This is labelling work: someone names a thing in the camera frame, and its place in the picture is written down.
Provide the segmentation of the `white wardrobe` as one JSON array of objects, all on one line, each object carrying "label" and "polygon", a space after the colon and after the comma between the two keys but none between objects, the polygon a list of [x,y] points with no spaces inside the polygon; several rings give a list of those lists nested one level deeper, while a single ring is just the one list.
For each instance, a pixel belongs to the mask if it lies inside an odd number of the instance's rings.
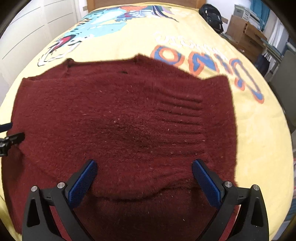
[{"label": "white wardrobe", "polygon": [[87,14],[86,1],[30,1],[1,37],[1,100],[28,63]]}]

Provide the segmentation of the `dark red knit sweater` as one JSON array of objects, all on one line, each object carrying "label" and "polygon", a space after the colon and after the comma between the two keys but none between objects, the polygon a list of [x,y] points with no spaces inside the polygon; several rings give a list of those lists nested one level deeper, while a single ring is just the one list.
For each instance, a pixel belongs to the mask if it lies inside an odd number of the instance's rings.
[{"label": "dark red knit sweater", "polygon": [[33,185],[51,188],[89,159],[98,173],[75,209],[95,240],[195,240],[215,209],[193,178],[202,159],[234,180],[236,123],[228,78],[199,79],[145,56],[66,60],[18,88],[1,161],[17,232]]}]

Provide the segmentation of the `black backpack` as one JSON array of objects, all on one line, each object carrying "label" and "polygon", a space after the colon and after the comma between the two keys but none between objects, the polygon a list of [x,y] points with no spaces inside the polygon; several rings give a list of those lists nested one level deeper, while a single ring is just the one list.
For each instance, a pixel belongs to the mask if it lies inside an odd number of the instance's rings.
[{"label": "black backpack", "polygon": [[203,4],[199,9],[200,16],[218,34],[224,31],[222,16],[217,8],[211,4]]}]

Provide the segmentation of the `brown wooden drawer cabinet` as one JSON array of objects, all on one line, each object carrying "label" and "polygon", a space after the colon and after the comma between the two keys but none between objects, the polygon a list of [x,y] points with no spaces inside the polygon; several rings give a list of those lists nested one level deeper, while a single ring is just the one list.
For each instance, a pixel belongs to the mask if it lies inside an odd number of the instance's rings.
[{"label": "brown wooden drawer cabinet", "polygon": [[233,46],[252,63],[264,52],[263,40],[267,40],[262,31],[258,30],[249,21],[232,15],[226,31]]}]

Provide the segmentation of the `grey green chair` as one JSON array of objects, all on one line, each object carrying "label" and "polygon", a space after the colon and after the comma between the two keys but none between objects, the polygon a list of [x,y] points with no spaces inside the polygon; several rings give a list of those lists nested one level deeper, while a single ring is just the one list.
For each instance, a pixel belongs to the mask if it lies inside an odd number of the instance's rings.
[{"label": "grey green chair", "polygon": [[295,53],[287,50],[269,86],[280,103],[290,133],[295,131],[296,75]]}]

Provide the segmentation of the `yellow dinosaur print bedspread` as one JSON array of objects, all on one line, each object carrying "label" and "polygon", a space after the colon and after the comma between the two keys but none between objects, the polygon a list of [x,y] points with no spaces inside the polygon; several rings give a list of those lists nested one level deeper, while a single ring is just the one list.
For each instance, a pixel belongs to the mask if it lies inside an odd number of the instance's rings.
[{"label": "yellow dinosaur print bedspread", "polygon": [[266,204],[269,236],[275,237],[293,196],[293,152],[283,110],[266,80],[229,42],[211,30],[198,11],[167,3],[114,4],[85,16],[41,50],[20,72],[1,100],[1,123],[8,123],[23,78],[35,76],[71,58],[78,62],[151,56],[165,47],[180,57],[180,68],[196,75],[224,74],[232,90],[238,130],[238,184],[258,184]]}]

